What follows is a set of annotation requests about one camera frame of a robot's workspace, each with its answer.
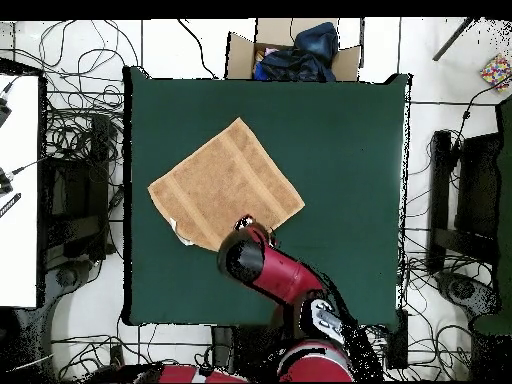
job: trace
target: white desk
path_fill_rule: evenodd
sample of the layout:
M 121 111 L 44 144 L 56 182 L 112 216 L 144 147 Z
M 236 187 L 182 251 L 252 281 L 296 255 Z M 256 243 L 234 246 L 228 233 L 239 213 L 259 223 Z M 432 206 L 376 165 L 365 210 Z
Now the white desk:
M 0 75 L 0 90 L 13 78 Z M 38 159 L 37 77 L 16 80 L 7 106 L 12 112 L 0 127 L 0 167 L 9 173 Z M 37 166 L 16 175 L 13 191 L 0 197 L 2 207 L 21 193 L 21 199 L 0 218 L 0 306 L 36 306 Z

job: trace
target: cardboard box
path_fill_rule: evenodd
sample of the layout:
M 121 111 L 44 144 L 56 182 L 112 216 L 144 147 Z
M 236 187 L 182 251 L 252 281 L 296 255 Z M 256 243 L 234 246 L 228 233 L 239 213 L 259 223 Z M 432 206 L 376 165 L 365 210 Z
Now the cardboard box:
M 338 18 L 293 18 L 293 21 L 292 18 L 257 18 L 254 42 L 230 32 L 224 77 L 252 79 L 254 57 L 258 50 L 291 47 L 298 33 L 324 22 L 332 22 L 338 31 Z M 338 51 L 331 67 L 336 81 L 357 81 L 360 55 L 361 46 Z

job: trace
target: floor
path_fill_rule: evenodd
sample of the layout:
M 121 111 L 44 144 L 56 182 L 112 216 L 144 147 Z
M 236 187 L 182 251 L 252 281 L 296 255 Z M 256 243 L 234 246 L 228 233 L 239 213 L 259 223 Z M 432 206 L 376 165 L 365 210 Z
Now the floor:
M 428 164 L 427 144 L 435 130 L 460 128 L 462 114 L 474 94 L 488 87 L 479 76 L 479 70 L 498 52 L 512 58 L 510 46 L 510 27 L 504 22 L 481 21 L 466 30 L 453 46 L 438 61 L 432 56 L 451 36 L 463 18 L 365 18 L 364 67 L 360 70 L 360 80 L 384 82 L 391 74 L 409 73 L 413 75 L 412 101 L 410 108 L 410 156 L 409 172 L 422 170 Z M 105 99 L 118 99 L 123 91 L 121 84 L 121 66 L 140 65 L 149 75 L 159 78 L 209 78 L 203 68 L 196 41 L 187 34 L 176 20 L 116 21 L 76 21 L 66 27 L 65 24 L 47 31 L 56 22 L 18 22 L 14 26 L 0 23 L 0 49 L 16 50 L 15 60 L 35 64 L 25 52 L 36 58 L 45 57 L 46 62 L 55 65 L 49 69 L 55 71 L 80 72 L 91 67 L 96 68 L 82 78 L 82 91 L 102 93 L 109 86 Z M 234 31 L 248 39 L 253 39 L 255 19 L 229 20 L 189 20 L 187 25 L 196 34 L 203 46 L 204 63 L 218 77 L 224 75 L 226 37 L 228 31 Z M 358 44 L 359 19 L 340 19 L 341 47 Z M 98 57 L 98 50 L 111 49 Z M 112 59 L 99 66 L 99 60 Z M 12 51 L 0 50 L 0 57 L 13 57 Z M 78 79 L 70 76 L 59 78 L 49 73 L 52 82 L 48 90 L 56 107 L 66 107 L 62 100 L 79 101 L 76 92 Z M 471 137 L 496 131 L 496 119 L 493 105 L 510 95 L 510 90 L 498 94 L 486 92 L 478 97 L 471 109 L 463 135 Z M 412 175 L 408 183 L 408 199 L 427 191 L 428 172 Z M 115 172 L 114 183 L 122 182 L 121 167 Z M 455 196 L 451 207 L 455 206 Z M 407 207 L 407 228 L 425 229 L 427 226 L 426 208 L 428 195 L 411 200 Z M 111 230 L 113 241 L 122 252 L 123 207 L 113 213 Z M 409 257 L 422 256 L 426 231 L 408 230 L 406 251 Z M 478 265 L 466 267 L 468 275 L 477 273 Z M 481 269 L 478 278 L 489 281 L 489 274 Z M 444 301 L 435 289 L 426 284 L 411 285 L 407 293 L 409 318 L 409 362 L 429 361 L 433 356 L 430 340 L 415 343 L 420 339 L 430 339 L 426 321 L 421 312 L 433 326 L 435 332 L 447 324 L 467 325 L 461 309 Z M 53 321 L 52 339 L 54 349 L 54 367 L 65 366 L 70 359 L 82 351 L 91 341 L 100 343 L 102 335 L 119 336 L 133 352 L 124 350 L 126 363 L 140 361 L 138 353 L 150 356 L 152 360 L 173 358 L 181 363 L 194 363 L 194 354 L 203 353 L 211 342 L 210 327 L 198 325 L 158 325 L 151 323 L 140 327 L 129 327 L 117 322 L 123 303 L 123 263 L 117 255 L 111 255 L 102 265 L 101 274 L 92 283 L 77 292 L 65 296 L 59 303 Z M 73 337 L 72 342 L 59 342 Z M 446 350 L 456 352 L 457 348 L 468 351 L 469 337 L 456 329 L 443 331 L 440 341 Z M 108 349 L 99 346 L 100 359 L 108 363 Z M 91 352 L 84 357 L 92 357 Z M 446 356 L 448 366 L 453 357 Z M 452 378 L 464 379 L 467 369 L 457 362 L 449 371 Z M 388 379 L 419 378 L 434 379 L 438 368 L 413 366 L 399 375 L 390 371 Z M 81 366 L 73 366 L 66 378 L 85 373 Z M 444 373 L 439 380 L 448 379 Z

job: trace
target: white cable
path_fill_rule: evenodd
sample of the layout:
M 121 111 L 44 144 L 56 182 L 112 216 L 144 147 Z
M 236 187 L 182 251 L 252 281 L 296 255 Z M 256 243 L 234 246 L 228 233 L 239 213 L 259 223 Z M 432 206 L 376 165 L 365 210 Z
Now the white cable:
M 19 367 L 13 368 L 12 370 L 9 370 L 7 372 L 13 372 L 13 371 L 16 371 L 16 370 L 19 370 L 19 369 L 22 369 L 22 368 L 30 367 L 31 365 L 35 365 L 35 364 L 37 364 L 39 362 L 46 361 L 47 359 L 51 358 L 53 355 L 55 355 L 55 354 L 52 353 L 51 355 L 45 356 L 44 358 L 38 359 L 37 361 L 30 362 L 30 363 L 25 364 L 25 365 L 20 365 Z

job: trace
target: green tablecloth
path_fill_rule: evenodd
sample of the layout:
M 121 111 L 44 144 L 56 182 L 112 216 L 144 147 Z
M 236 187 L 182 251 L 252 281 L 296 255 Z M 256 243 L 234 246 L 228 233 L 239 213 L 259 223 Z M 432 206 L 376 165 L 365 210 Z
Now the green tablecloth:
M 125 84 L 132 324 L 268 323 L 275 304 L 220 275 L 215 253 L 184 246 L 147 190 L 237 117 L 306 204 L 277 230 L 280 248 L 329 275 L 361 323 L 395 322 L 406 75 L 382 85 L 158 80 L 131 68 Z

